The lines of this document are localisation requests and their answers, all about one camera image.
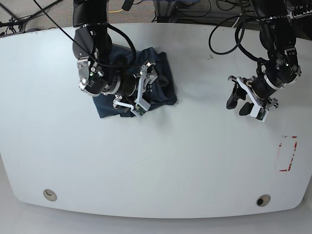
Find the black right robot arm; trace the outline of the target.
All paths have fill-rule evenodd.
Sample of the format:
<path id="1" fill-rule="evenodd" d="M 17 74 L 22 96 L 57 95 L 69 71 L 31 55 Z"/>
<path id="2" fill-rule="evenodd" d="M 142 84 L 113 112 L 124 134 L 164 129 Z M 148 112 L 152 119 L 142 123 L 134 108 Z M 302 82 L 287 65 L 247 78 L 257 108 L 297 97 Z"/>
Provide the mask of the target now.
<path id="1" fill-rule="evenodd" d="M 78 60 L 80 89 L 94 101 L 138 94 L 151 103 L 176 98 L 167 56 L 150 47 L 136 50 L 130 38 L 108 20 L 107 0 L 73 2 L 73 53 Z"/>

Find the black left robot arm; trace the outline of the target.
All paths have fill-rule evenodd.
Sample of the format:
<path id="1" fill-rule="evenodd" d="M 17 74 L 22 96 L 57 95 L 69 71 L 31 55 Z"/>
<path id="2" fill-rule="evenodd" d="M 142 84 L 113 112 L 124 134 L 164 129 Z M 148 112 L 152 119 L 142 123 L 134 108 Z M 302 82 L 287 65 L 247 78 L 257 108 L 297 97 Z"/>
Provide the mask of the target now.
<path id="1" fill-rule="evenodd" d="M 238 48 L 249 59 L 257 63 L 256 76 L 240 78 L 230 76 L 234 88 L 229 97 L 226 108 L 234 109 L 238 101 L 246 97 L 246 102 L 240 109 L 240 116 L 251 116 L 264 121 L 271 107 L 278 108 L 278 101 L 272 94 L 293 84 L 301 76 L 295 48 L 296 36 L 287 19 L 287 8 L 282 0 L 253 0 L 251 5 L 255 16 L 241 19 L 235 30 L 235 41 L 239 43 L 239 36 L 243 33 L 243 25 L 250 21 L 258 21 L 260 26 L 259 38 L 262 46 L 267 50 L 268 59 L 255 57 L 242 45 Z"/>

